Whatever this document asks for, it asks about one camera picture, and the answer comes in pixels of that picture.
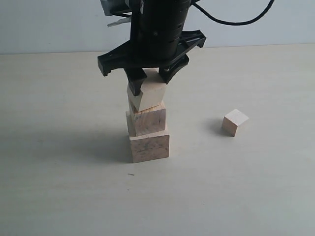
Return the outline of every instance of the black cylinder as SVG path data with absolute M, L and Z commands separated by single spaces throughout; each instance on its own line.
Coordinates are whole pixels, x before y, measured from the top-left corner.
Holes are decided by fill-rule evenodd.
M 137 42 L 158 60 L 175 55 L 191 0 L 141 0 Z

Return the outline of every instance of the white wall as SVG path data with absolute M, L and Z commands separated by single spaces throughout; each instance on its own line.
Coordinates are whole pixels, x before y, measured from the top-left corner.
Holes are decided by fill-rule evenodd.
M 214 16 L 228 21 L 258 15 L 269 0 L 201 0 Z M 201 29 L 206 46 L 240 46 L 315 42 L 315 0 L 275 0 L 258 23 L 222 26 L 194 7 L 187 30 Z M 0 54 L 108 51 L 129 37 L 129 25 L 107 28 L 99 0 L 0 0 Z

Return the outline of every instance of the table surface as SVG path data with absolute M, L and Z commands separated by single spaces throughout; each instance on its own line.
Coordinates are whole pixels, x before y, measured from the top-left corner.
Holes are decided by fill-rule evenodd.
M 0 56 L 0 235 L 313 236 L 314 52 L 191 51 L 164 99 L 170 158 L 138 164 L 102 53 Z

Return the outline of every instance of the stacked wooden blocks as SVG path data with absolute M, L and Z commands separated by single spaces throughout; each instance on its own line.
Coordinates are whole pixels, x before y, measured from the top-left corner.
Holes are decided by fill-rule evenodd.
M 127 87 L 129 111 L 126 112 L 134 163 L 169 157 L 169 133 L 163 97 L 166 84 L 155 69 L 145 70 L 148 78 L 134 96 Z

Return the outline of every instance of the small wooden cube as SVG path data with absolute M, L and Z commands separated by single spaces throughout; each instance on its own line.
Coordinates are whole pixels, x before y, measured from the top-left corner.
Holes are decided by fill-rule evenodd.
M 134 163 L 169 157 L 169 133 L 160 132 L 135 136 L 130 113 L 126 112 L 132 159 Z
M 162 101 L 159 105 L 138 112 L 129 101 L 129 111 L 135 136 L 150 134 L 165 130 L 166 108 Z
M 148 77 L 141 85 L 138 96 L 132 94 L 129 84 L 127 87 L 128 98 L 139 112 L 160 104 L 166 91 L 166 83 L 155 69 L 145 69 L 144 71 Z
M 238 128 L 249 118 L 239 110 L 235 109 L 223 118 L 222 129 L 235 137 Z

